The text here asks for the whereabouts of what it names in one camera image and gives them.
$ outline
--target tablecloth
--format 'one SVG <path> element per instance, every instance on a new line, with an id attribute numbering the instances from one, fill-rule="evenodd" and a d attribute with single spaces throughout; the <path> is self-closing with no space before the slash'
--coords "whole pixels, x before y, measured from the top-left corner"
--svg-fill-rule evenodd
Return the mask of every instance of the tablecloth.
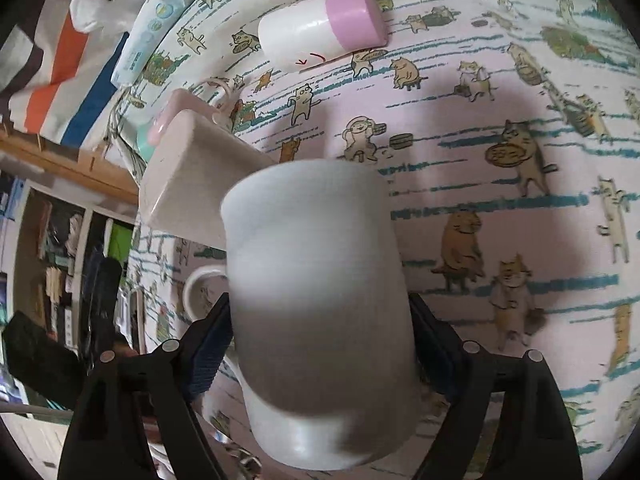
<path id="1" fill-rule="evenodd" d="M 597 478 L 640 418 L 640 51 L 620 17 L 607 0 L 378 0 L 386 47 L 284 74 L 263 56 L 257 24 L 295 1 L 197 0 L 134 88 L 145 107 L 119 110 L 123 138 L 172 89 L 211 101 L 214 89 L 193 83 L 224 76 L 242 140 L 275 160 L 377 170 L 408 290 L 491 351 L 540 349 L 585 478 Z M 198 44 L 180 40 L 185 30 Z M 143 225 L 134 238 L 129 277 L 148 295 L 153 348 L 186 327 L 188 274 L 223 253 Z M 210 282 L 202 300 L 224 286 Z M 411 476 L 446 412 L 424 397 L 397 454 L 351 472 L 282 474 Z M 229 370 L 209 399 L 216 423 L 259 455 Z M 470 477 L 495 431 L 494 400 Z"/>

